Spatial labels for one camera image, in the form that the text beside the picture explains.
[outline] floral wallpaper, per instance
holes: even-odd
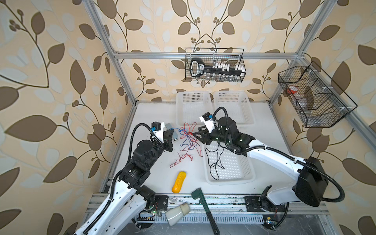
[[[120,52],[295,52],[323,0],[94,0]]]
[[[124,59],[123,71],[137,100],[174,101],[181,91],[245,91],[250,101],[269,100],[278,85],[278,72],[286,60],[244,60],[247,74],[243,82],[215,82],[185,77],[181,60]]]
[[[375,13],[375,1],[338,0],[306,57],[332,76],[338,86],[328,82],[337,91],[349,94],[359,105],[354,112],[376,132]],[[304,128],[287,94],[273,108],[294,154],[318,158],[344,188],[344,201],[326,204],[338,230],[344,235],[376,234],[376,153],[346,119],[332,128]],[[329,184],[325,197],[337,195]]]
[[[73,234],[131,104],[81,1],[0,16],[0,233]]]

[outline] plastic tray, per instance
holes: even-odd
[[[204,113],[213,113],[213,104],[210,93],[207,91],[184,91],[176,95],[176,124],[184,126],[194,122],[202,124],[200,116]]]
[[[254,118],[248,96],[243,91],[216,91],[214,96],[214,110],[224,107],[229,117],[236,124],[253,124]],[[218,111],[217,119],[224,117],[223,111]]]
[[[221,163],[224,169],[216,166],[216,172],[214,167],[210,168],[209,164],[217,162],[217,152],[219,156],[219,154],[221,154],[222,152],[222,148],[219,147],[218,151],[216,152],[206,151],[208,155],[206,155],[205,148],[210,151],[215,151],[217,149],[217,146],[218,143],[214,141],[209,146],[207,146],[206,144],[201,144],[204,159],[205,178],[209,184],[234,185],[249,183],[255,180],[255,170],[253,169],[251,158],[244,155],[236,155],[228,151],[227,149],[224,149],[221,155]]]

